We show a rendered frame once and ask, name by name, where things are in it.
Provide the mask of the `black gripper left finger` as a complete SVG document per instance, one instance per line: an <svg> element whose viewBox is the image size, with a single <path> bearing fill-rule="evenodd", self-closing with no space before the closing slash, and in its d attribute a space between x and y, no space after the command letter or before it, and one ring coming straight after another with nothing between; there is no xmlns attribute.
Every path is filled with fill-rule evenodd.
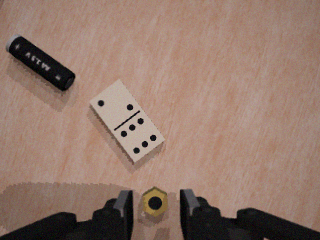
<svg viewBox="0 0 320 240"><path fill-rule="evenodd" d="M81 222L74 213L58 212L2 235L0 240L131 240L133 191L121 190L104 207Z"/></svg>

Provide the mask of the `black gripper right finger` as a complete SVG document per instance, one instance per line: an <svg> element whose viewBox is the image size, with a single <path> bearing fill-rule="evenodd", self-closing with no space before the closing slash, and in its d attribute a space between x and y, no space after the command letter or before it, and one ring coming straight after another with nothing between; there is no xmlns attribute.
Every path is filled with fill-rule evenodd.
<svg viewBox="0 0 320 240"><path fill-rule="evenodd" d="M180 189L180 224L184 240L320 240L318 231L255 208L221 217L220 209L192 189Z"/></svg>

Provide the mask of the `brass hex nut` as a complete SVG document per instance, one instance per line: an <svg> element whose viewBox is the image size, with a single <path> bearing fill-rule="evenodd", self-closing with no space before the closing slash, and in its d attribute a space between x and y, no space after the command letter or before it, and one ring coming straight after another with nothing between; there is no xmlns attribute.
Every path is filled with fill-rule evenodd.
<svg viewBox="0 0 320 240"><path fill-rule="evenodd" d="M158 216L167 209L167 193L157 187L143 193L143 211Z"/></svg>

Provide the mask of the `white domino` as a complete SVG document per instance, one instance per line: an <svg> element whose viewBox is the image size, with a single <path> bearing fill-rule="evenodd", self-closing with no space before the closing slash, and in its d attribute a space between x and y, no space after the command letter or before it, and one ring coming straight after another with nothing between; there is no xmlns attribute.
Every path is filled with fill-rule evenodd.
<svg viewBox="0 0 320 240"><path fill-rule="evenodd" d="M120 79L89 102L134 162L165 140Z"/></svg>

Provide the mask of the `black aa battery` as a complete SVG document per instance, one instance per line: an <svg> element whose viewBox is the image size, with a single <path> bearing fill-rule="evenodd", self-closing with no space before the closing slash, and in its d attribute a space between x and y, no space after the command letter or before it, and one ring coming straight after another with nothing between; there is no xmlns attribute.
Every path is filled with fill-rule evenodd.
<svg viewBox="0 0 320 240"><path fill-rule="evenodd" d="M12 36L6 51L61 91L74 82L75 74L19 34Z"/></svg>

